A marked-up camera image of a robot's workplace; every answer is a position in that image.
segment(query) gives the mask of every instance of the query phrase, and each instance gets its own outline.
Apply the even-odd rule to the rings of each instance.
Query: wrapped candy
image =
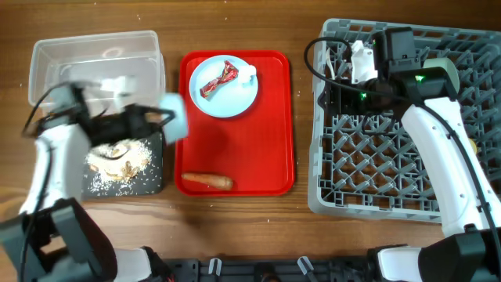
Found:
[[[219,85],[230,82],[238,76],[238,70],[229,61],[225,60],[225,68],[222,74],[217,78],[209,81],[200,89],[200,94],[203,98],[207,98]]]

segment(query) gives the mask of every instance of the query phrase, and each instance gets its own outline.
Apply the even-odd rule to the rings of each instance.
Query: plate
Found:
[[[205,114],[217,118],[229,118],[243,113],[252,105],[258,94],[258,78],[253,76],[248,83],[241,84],[234,79],[219,85],[207,98],[203,98],[200,89],[209,81],[221,75],[228,60],[237,69],[249,66],[235,56],[213,56],[196,67],[189,80],[189,95],[192,101]]]

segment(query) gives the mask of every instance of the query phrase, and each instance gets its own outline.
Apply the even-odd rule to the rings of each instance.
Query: green light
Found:
[[[423,75],[417,75],[417,76],[416,76],[416,81],[417,81],[417,82],[422,82],[422,81],[423,81],[423,79],[425,79],[425,78],[426,78],[426,77],[425,77],[425,76],[423,76]]]

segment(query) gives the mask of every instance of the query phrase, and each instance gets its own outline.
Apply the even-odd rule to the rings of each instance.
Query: wooden table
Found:
[[[282,197],[186,197],[173,184],[174,156],[170,149],[164,156],[168,184],[162,193],[84,203],[116,248],[147,245],[165,258],[207,259],[216,255],[239,259],[300,255],[320,258],[361,255],[367,248],[385,244],[426,246],[442,239],[438,225],[336,218],[309,210],[306,198],[312,136],[312,75],[302,61],[302,53],[329,18],[500,30],[501,2],[22,2],[0,5],[1,219],[16,215],[34,169],[33,140],[20,137],[31,110],[27,86],[34,43],[44,38],[153,30],[160,39],[170,91],[178,88],[181,58],[193,50],[276,49],[289,58],[297,181]],[[15,279],[4,252],[0,253],[0,273],[2,281]]]

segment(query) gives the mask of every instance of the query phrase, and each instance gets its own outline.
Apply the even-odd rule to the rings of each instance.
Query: plastic box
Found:
[[[137,92],[132,100],[156,106],[165,90],[164,60],[154,31],[94,34],[72,38],[46,39],[34,46],[30,68],[28,99],[32,106],[44,92],[65,81],[100,82],[118,76],[135,78]],[[103,100],[112,92],[86,95],[91,112],[103,110]],[[51,110],[47,99],[40,105],[44,114]],[[107,114],[113,113],[113,103]]]
[[[371,34],[390,27],[414,30],[416,54],[421,62],[448,57],[460,76],[460,102],[467,134],[479,149],[485,173],[499,193],[501,183],[501,34],[459,28],[426,27],[361,20],[327,20],[320,36],[362,40],[371,46]],[[326,48],[336,76],[345,76],[348,65],[339,57],[344,46],[319,42],[313,67],[325,73]],[[325,82],[313,77],[316,101]],[[440,222],[440,209],[426,169],[412,140],[399,124],[391,127],[391,114],[371,117],[365,136],[363,116],[327,118],[315,103],[309,153],[308,206],[313,212],[368,219],[408,219]]]

